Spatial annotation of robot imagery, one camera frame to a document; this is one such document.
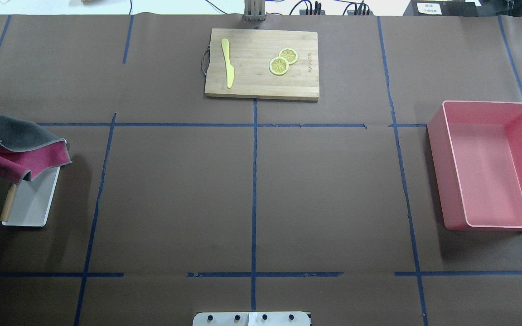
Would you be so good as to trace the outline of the aluminium frame post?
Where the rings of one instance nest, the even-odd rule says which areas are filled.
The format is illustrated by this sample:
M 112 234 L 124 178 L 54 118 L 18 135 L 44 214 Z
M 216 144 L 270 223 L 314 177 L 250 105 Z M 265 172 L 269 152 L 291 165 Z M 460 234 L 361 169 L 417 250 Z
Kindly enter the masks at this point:
M 266 17 L 265 0 L 244 0 L 244 21 L 265 21 Z

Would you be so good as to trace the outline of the lemon slice near board edge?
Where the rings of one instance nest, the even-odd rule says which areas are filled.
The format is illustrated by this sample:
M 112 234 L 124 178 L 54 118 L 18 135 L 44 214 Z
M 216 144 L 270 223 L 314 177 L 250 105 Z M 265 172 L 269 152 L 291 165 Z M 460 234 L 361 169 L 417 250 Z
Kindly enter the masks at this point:
M 281 49 L 278 56 L 286 60 L 289 65 L 296 64 L 299 58 L 298 52 L 292 48 Z

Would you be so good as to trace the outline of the black box with label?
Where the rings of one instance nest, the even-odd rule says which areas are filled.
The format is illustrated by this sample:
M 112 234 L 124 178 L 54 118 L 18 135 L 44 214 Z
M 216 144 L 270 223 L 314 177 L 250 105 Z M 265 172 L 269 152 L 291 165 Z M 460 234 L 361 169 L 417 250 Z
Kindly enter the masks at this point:
M 477 17 L 480 8 L 474 1 L 410 0 L 402 16 Z

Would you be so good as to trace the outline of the black power strip far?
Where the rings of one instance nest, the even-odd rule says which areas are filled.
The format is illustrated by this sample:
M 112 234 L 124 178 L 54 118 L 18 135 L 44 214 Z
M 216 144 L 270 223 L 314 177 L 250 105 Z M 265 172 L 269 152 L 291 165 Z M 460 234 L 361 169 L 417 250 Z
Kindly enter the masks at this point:
M 317 0 L 301 0 L 291 10 L 290 15 L 293 14 L 293 10 L 299 5 L 304 4 L 305 9 L 300 9 L 299 14 L 301 16 L 321 16 L 325 15 L 325 11 L 322 9 L 322 3 Z

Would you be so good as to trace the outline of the bamboo cutting board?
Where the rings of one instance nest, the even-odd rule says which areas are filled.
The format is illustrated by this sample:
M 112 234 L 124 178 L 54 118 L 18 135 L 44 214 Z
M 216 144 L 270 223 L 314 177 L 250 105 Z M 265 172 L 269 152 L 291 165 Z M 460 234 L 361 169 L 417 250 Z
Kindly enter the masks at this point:
M 221 39 L 227 38 L 235 78 L 231 89 L 226 85 L 226 69 Z M 211 31 L 210 60 L 204 93 L 208 97 L 255 98 L 285 101 L 318 101 L 319 46 L 317 32 L 263 29 L 220 29 Z M 298 52 L 283 76 L 269 71 L 269 62 L 281 49 Z

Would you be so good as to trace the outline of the black power strip near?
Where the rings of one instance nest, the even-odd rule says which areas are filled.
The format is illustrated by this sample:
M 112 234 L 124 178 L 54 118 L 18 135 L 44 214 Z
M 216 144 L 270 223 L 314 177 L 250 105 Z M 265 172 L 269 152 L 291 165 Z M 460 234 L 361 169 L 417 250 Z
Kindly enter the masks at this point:
M 348 16 L 371 16 L 372 11 L 368 4 L 364 1 L 357 3 L 352 2 L 346 6 L 345 13 Z

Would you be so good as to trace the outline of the yellow plastic knife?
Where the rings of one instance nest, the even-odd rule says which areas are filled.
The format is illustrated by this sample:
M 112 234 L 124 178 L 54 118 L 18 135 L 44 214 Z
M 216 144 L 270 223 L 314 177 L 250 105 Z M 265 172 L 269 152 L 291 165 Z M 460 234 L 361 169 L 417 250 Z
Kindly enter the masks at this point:
M 231 89 L 234 83 L 235 78 L 235 68 L 231 63 L 231 48 L 230 42 L 227 38 L 223 38 L 220 41 L 223 57 L 224 57 L 224 65 L 226 69 L 226 85 L 228 89 Z

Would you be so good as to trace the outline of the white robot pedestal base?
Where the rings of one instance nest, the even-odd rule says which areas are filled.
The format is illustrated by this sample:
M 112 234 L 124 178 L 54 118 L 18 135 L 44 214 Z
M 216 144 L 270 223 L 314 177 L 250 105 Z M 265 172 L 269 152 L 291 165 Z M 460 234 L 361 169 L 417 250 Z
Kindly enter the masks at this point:
M 195 314 L 193 326 L 311 326 L 310 313 L 284 312 L 202 312 Z

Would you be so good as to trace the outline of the lemon slice beside knife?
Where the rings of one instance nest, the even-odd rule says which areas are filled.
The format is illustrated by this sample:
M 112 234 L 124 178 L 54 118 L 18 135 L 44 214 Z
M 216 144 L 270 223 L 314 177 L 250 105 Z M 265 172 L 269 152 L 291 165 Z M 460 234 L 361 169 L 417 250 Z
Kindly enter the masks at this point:
M 269 71 L 275 76 L 283 76 L 289 70 L 290 64 L 284 57 L 272 58 L 269 62 Z

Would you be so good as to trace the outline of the white towel rack with dowels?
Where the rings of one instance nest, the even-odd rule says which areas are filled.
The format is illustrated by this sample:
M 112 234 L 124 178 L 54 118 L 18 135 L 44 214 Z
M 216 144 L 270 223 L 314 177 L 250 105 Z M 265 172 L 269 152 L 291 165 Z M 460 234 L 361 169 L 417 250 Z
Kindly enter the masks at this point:
M 48 219 L 60 167 L 47 169 L 35 180 L 9 184 L 0 221 L 2 225 L 43 227 Z

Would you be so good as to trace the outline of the grey and pink cloth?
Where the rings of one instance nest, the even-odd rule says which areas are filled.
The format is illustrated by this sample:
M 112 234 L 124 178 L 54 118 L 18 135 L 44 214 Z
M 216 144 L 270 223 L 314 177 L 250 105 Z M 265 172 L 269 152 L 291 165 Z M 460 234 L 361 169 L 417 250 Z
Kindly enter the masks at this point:
M 64 138 L 29 120 L 0 116 L 0 177 L 19 184 L 71 163 Z

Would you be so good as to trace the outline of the black power strip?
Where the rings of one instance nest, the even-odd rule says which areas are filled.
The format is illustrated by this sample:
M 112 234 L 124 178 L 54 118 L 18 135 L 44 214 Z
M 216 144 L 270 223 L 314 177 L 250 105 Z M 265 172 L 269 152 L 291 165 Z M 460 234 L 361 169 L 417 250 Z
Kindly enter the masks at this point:
M 372 11 L 368 4 L 364 1 L 357 3 L 352 2 L 346 6 L 345 13 L 348 16 L 371 16 Z
M 291 10 L 290 15 L 293 14 L 293 10 L 299 5 L 304 4 L 305 9 L 300 9 L 299 14 L 301 16 L 321 16 L 325 15 L 325 11 L 322 9 L 322 3 L 317 0 L 301 0 Z

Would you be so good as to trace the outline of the pink plastic bin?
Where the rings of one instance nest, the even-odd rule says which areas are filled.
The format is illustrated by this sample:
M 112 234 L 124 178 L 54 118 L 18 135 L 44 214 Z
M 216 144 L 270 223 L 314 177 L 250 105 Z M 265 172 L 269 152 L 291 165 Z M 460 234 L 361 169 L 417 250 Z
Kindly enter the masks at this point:
M 444 101 L 427 132 L 445 227 L 522 231 L 522 103 Z

